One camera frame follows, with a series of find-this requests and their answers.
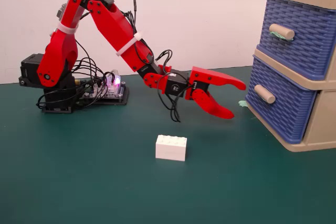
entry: drawer handle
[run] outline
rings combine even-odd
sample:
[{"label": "drawer handle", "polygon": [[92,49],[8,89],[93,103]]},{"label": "drawer handle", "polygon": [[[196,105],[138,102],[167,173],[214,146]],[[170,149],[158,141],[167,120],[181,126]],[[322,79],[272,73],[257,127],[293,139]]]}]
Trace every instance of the drawer handle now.
[{"label": "drawer handle", "polygon": [[267,103],[272,104],[275,102],[275,96],[265,89],[262,85],[258,84],[254,87],[254,91]]},{"label": "drawer handle", "polygon": [[277,24],[272,24],[269,27],[269,32],[278,38],[286,39],[286,40],[293,40],[295,32],[291,29],[288,29],[283,26],[279,26]]}]

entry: tabletop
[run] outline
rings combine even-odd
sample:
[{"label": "tabletop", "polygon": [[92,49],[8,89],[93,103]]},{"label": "tabletop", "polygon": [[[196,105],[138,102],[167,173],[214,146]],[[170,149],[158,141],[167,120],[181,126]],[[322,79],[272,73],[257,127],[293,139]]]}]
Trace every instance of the tabletop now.
[{"label": "tabletop", "polygon": [[[251,67],[217,69],[246,84]],[[211,86],[231,120],[124,76],[126,106],[43,114],[41,89],[0,85],[0,223],[335,223],[336,150],[292,153]],[[155,159],[159,134],[187,137],[185,162]]]}]

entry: white wall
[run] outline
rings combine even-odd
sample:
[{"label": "white wall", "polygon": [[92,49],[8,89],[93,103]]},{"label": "white wall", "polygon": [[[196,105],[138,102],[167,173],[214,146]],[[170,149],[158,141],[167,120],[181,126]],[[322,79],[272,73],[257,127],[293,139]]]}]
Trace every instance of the white wall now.
[{"label": "white wall", "polygon": [[[258,44],[266,0],[137,0],[137,28],[158,55],[174,51],[171,65],[221,68],[247,66]],[[2,0],[0,17],[0,83],[17,82],[21,60],[43,53],[49,33],[56,27],[56,12],[66,0]],[[115,0],[121,10],[131,10],[132,0]],[[131,74],[127,64],[96,29],[89,16],[76,33],[104,71]],[[79,50],[79,58],[84,54]]]}]

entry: blue woven drawer front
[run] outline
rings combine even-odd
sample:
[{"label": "blue woven drawer front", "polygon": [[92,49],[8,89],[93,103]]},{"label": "blue woven drawer front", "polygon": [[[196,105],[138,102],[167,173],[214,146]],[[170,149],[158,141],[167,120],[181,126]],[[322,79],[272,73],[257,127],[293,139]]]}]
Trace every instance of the blue woven drawer front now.
[{"label": "blue woven drawer front", "polygon": [[[255,92],[258,84],[275,96],[273,104],[268,104]],[[301,87],[254,58],[246,100],[286,142],[301,142],[315,97],[316,91]]]},{"label": "blue woven drawer front", "polygon": [[[269,32],[278,24],[295,32],[286,41]],[[336,37],[336,10],[287,0],[267,0],[257,49],[310,80],[324,80]]]}]

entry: robotic arm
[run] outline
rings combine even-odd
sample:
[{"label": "robotic arm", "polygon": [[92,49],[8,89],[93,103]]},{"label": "robotic arm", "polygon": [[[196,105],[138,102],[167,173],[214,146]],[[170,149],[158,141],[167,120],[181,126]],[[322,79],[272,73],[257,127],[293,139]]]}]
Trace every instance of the robotic arm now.
[{"label": "robotic arm", "polygon": [[39,82],[52,89],[61,80],[64,69],[71,70],[77,60],[75,32],[83,12],[88,10],[105,39],[129,67],[138,72],[144,83],[159,89],[162,94],[194,100],[204,111],[220,118],[233,118],[233,113],[220,106],[208,92],[208,86],[232,84],[245,90],[245,84],[231,76],[212,70],[193,67],[190,76],[182,71],[157,65],[151,50],[135,33],[114,0],[68,0],[60,15],[60,23],[37,68]]}]

